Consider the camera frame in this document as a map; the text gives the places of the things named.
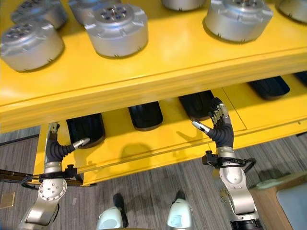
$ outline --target silver fingertip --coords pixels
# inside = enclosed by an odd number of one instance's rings
[[[192,121],[192,124],[196,127],[196,128],[198,128],[199,130],[201,130],[202,132],[204,132],[204,133],[209,133],[209,131],[210,131],[210,128],[209,127],[207,127],[207,126],[205,126],[204,124],[202,124],[201,122],[199,122],[199,121]]]
[[[89,138],[84,138],[84,139],[80,139],[78,141],[76,141],[75,143],[73,143],[73,147],[75,149],[78,149],[80,146],[84,146],[86,145],[88,142],[90,142],[90,139]]]

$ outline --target yellow cabinet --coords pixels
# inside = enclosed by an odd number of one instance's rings
[[[239,116],[231,106],[222,89],[212,90],[214,96],[219,97],[229,108],[235,131],[244,130],[245,127]],[[134,129],[127,108],[103,113],[106,130],[106,139],[103,143],[89,149],[78,149],[64,158],[63,167],[74,164],[80,173],[99,169],[106,166],[150,158],[163,155],[161,164],[178,162],[170,158],[170,152],[179,151],[202,145],[211,140],[197,130],[188,119],[178,98],[166,99],[159,102],[164,120],[160,127],[146,132]],[[212,126],[210,119],[204,121]],[[60,121],[58,133],[59,143],[70,144],[66,121]],[[35,160],[35,172],[39,174],[44,166],[44,147],[48,125],[42,125],[40,139]],[[188,155],[185,159],[194,159],[195,154]]]
[[[307,118],[307,87],[292,74],[282,78],[290,92],[274,101],[260,98],[247,83],[223,88],[248,130]]]

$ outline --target black tray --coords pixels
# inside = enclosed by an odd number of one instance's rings
[[[250,86],[265,100],[276,100],[290,91],[282,77],[266,78],[249,82]]]
[[[214,95],[210,90],[180,96],[179,100],[191,120],[208,119],[211,110],[211,101]]]
[[[294,74],[303,84],[307,85],[307,71]]]
[[[163,122],[163,115],[158,102],[129,107],[133,126],[139,131],[157,128]]]
[[[90,142],[80,147],[87,149],[93,147],[106,138],[106,132],[101,114],[81,116],[66,120],[71,143],[82,138],[90,138]]]

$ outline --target lower shelf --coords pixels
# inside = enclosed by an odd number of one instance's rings
[[[292,91],[270,102],[260,99],[247,84],[212,90],[229,110],[235,149],[307,131],[307,89],[292,75],[286,76],[285,81]],[[215,144],[191,124],[178,98],[159,103],[164,121],[147,132],[134,129],[127,108],[104,112],[105,141],[74,151],[64,158],[63,167],[74,164],[79,173],[84,173],[84,185],[88,185],[200,158],[208,149],[214,151]],[[211,120],[204,123],[212,126]],[[59,124],[59,143],[70,144],[66,121]],[[48,125],[42,125],[34,174],[43,172],[47,128]]]
[[[230,111],[235,131],[245,130],[245,126],[232,107],[223,89],[212,90],[221,98]],[[103,113],[106,139],[103,143],[89,148],[78,149],[64,158],[63,167],[74,164],[79,173],[102,167],[131,162],[159,154],[174,152],[189,147],[206,144],[211,140],[197,130],[188,119],[178,98],[159,102],[163,123],[160,127],[146,132],[134,129],[127,108]],[[204,121],[212,125],[210,119]],[[66,121],[60,121],[58,141],[61,145],[70,144]],[[34,174],[43,172],[45,141],[48,125],[42,125],[35,159]]]

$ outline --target black finger segment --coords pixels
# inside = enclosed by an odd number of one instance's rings
[[[213,121],[214,129],[210,130],[207,135],[215,141],[217,147],[233,147],[234,131],[229,116],[225,117],[221,106],[224,104],[219,98],[212,99],[211,112],[208,115]]]

